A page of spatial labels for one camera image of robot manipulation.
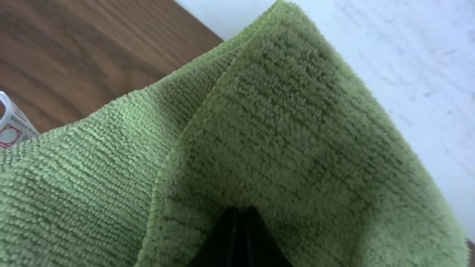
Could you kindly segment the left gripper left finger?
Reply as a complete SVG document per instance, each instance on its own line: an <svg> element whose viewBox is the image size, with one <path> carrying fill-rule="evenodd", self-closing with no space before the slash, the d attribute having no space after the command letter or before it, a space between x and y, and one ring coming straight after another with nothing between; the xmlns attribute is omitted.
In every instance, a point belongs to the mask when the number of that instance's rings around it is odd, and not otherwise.
<svg viewBox="0 0 475 267"><path fill-rule="evenodd" d="M227 208L186 267L231 267L238 230L238 210Z"/></svg>

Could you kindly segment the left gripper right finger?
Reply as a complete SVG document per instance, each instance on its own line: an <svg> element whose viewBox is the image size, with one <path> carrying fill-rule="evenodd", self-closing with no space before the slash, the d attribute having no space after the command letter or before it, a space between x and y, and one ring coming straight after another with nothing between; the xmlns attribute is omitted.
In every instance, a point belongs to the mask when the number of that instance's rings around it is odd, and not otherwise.
<svg viewBox="0 0 475 267"><path fill-rule="evenodd" d="M243 234L247 266L293 267L254 206L249 206L243 213Z"/></svg>

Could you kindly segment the green microfiber cloth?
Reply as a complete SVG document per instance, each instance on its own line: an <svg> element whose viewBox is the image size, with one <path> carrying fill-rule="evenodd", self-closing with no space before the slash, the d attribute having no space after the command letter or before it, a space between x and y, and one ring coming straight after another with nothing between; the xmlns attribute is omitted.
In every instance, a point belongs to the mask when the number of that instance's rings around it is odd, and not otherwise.
<svg viewBox="0 0 475 267"><path fill-rule="evenodd" d="M1 153L3 266L186 266L227 208L293 266L467 266L417 155L296 5Z"/></svg>

